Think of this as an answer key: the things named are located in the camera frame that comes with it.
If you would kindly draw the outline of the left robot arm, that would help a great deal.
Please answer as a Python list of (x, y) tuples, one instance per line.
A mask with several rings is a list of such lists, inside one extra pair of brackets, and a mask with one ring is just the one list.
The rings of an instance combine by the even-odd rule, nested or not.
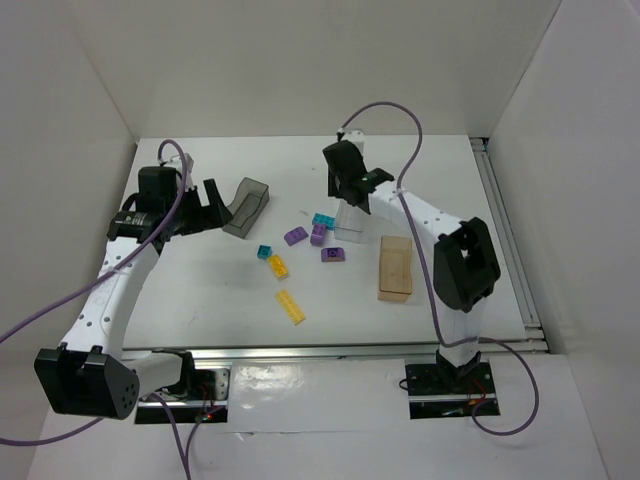
[(213, 403), (216, 376), (199, 371), (191, 353), (157, 348), (125, 365), (125, 333), (143, 285), (166, 243), (224, 226), (230, 213), (214, 180), (200, 202), (191, 179), (190, 155), (160, 160), (138, 172), (138, 189), (107, 231), (102, 281), (92, 287), (78, 319), (54, 349), (34, 361), (52, 409), (63, 415), (125, 419), (136, 403), (156, 391), (184, 400), (202, 394)]

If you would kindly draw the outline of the small teal lego brick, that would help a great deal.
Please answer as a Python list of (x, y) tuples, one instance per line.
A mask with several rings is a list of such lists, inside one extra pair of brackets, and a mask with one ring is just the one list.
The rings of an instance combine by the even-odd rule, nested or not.
[(273, 255), (273, 249), (269, 245), (260, 245), (257, 250), (257, 258), (266, 260)]

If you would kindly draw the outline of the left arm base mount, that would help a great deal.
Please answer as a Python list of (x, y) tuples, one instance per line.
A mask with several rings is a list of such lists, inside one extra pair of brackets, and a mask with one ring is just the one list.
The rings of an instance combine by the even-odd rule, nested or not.
[(147, 363), (135, 369), (140, 397), (136, 424), (167, 423), (162, 403), (177, 423), (226, 423), (231, 387), (231, 368), (214, 365), (198, 367), (193, 362)]

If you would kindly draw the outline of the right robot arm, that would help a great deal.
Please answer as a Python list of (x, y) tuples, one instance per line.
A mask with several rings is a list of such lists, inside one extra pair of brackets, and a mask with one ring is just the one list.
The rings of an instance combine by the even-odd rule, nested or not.
[(487, 298), (501, 270), (486, 223), (462, 220), (397, 185), (381, 168), (364, 163), (364, 134), (341, 128), (322, 150), (328, 166), (328, 195), (410, 231), (426, 275), (439, 347), (436, 363), (462, 377), (479, 364), (479, 339)]

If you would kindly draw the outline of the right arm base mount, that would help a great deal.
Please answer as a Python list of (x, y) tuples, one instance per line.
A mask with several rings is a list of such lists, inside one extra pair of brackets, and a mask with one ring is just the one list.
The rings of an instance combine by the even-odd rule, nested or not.
[(398, 382), (408, 395), (409, 414), (416, 419), (448, 419), (476, 415), (499, 416), (493, 374), (488, 362), (481, 362), (457, 383), (447, 384), (435, 363), (405, 365), (405, 377)]

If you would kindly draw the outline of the clear plastic container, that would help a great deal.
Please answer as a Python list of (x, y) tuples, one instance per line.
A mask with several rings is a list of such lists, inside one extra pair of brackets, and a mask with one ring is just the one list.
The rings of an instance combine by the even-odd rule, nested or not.
[(334, 223), (334, 237), (337, 240), (355, 244), (367, 242), (367, 215), (359, 207), (349, 205), (340, 199)]

